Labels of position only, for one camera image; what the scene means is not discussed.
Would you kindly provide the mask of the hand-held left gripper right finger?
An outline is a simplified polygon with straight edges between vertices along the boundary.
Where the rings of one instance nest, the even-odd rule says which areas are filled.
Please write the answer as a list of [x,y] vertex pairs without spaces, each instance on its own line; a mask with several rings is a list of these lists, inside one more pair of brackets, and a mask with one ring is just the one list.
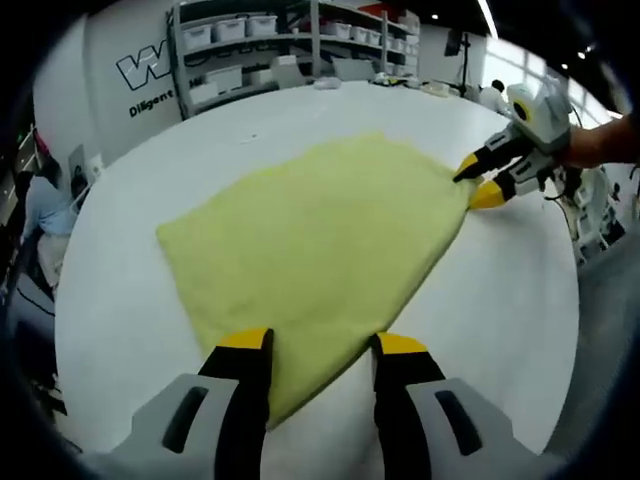
[[388,332],[370,338],[374,421],[386,479],[514,479],[518,442],[509,418],[425,345]]

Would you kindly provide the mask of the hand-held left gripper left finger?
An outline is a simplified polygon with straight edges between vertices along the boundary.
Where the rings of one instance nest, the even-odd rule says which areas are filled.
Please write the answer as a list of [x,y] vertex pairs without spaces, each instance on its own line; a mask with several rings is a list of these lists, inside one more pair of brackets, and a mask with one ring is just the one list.
[[233,333],[144,404],[112,452],[113,478],[259,478],[273,343],[270,328]]

